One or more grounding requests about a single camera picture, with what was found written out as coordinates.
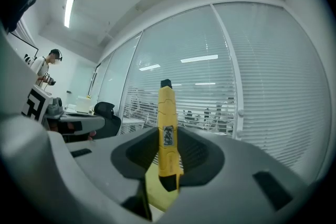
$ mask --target headphones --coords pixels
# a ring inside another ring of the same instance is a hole
[[[63,59],[62,52],[61,52],[59,49],[57,49],[57,50],[58,50],[58,52],[59,52],[59,55],[60,55],[60,58],[59,58],[59,60],[62,62],[62,59]]]

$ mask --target black chair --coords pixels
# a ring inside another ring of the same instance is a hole
[[[116,136],[121,126],[121,119],[114,115],[114,104],[99,102],[94,107],[95,115],[105,118],[105,126],[96,130],[97,134],[93,139],[96,140]]]

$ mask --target wall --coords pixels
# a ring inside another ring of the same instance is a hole
[[[329,83],[333,119],[336,112],[336,33],[332,10],[328,6],[326,0],[286,0],[286,4],[301,20],[300,24],[308,33],[321,58]],[[322,167],[320,176],[327,172],[327,169],[332,162],[332,158],[335,155],[335,133],[336,124],[335,121],[332,121],[332,135],[330,137],[329,148],[326,155],[327,159]]]
[[[66,91],[69,90],[69,88],[71,87],[71,82],[76,75],[75,70],[77,68],[77,65],[81,64],[92,66],[92,68],[94,69],[97,64],[63,48],[60,45],[57,45],[54,42],[51,42],[50,40],[42,36],[37,36],[35,38],[35,43],[38,48],[37,57],[47,56],[52,49],[59,49],[62,53],[62,62],[59,65],[51,65],[49,67],[49,74],[54,80],[56,80],[56,84],[54,86],[48,86],[46,88],[46,91],[50,92],[55,97],[61,97],[65,104],[68,97]]]
[[[22,60],[25,58],[26,54],[28,54],[29,56],[35,56],[38,51],[37,48],[30,46],[29,44],[25,43],[24,41],[12,34],[7,35],[7,40]]]
[[[88,35],[80,35],[76,38],[77,32],[74,33],[71,28],[67,28],[59,22],[51,21],[46,24],[40,35],[93,62],[98,62],[103,52],[103,48],[88,45],[97,43],[89,39]]]
[[[35,38],[49,20],[49,0],[36,0],[36,3],[23,14],[22,21],[34,43]]]
[[[109,43],[100,57],[101,62],[112,51],[121,46],[126,40],[141,32],[143,29],[164,20],[177,13],[181,13],[188,9],[208,5],[210,3],[220,2],[236,2],[236,1],[248,1],[248,2],[264,2],[273,5],[282,5],[282,0],[165,0],[154,7],[150,8],[133,22],[127,25],[116,37]]]

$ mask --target ceiling light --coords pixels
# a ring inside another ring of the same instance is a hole
[[[197,62],[197,61],[213,60],[213,59],[218,59],[218,55],[216,54],[216,55],[208,55],[208,56],[182,59],[181,62]]]
[[[65,7],[64,25],[68,28],[70,26],[70,15],[74,1],[75,0],[67,0],[67,5]]]
[[[215,85],[215,83],[195,83],[195,85]]]
[[[143,68],[139,68],[140,71],[145,71],[148,69],[153,69],[153,68],[158,68],[160,67],[160,65],[153,65],[153,66],[148,66],[148,67],[143,67]]]

